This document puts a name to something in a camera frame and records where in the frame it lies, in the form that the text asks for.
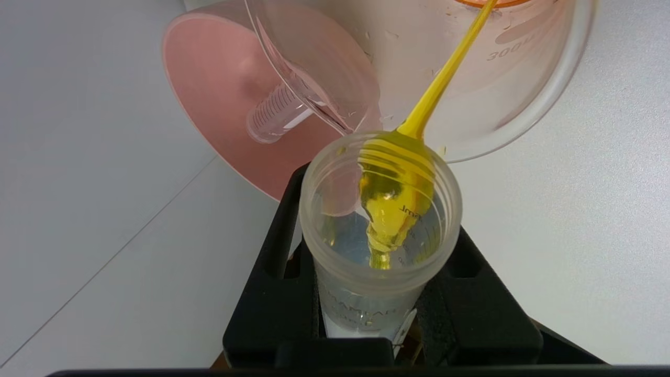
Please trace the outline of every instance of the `plastic beaker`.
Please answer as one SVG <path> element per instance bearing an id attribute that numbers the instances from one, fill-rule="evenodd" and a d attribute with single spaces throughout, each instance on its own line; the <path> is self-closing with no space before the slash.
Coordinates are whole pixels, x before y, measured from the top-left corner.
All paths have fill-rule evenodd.
<path id="1" fill-rule="evenodd" d="M 390 253 L 389 269 L 370 267 L 370 220 L 360 206 L 358 158 L 364 144 L 382 133 L 355 133 L 323 149 L 306 172 L 300 197 L 299 219 L 315 261 L 321 308 L 339 326 L 358 331 L 402 323 L 425 283 L 451 255 L 462 216 L 454 175 L 429 151 L 435 172 L 430 208 L 407 232 L 402 246 Z"/>

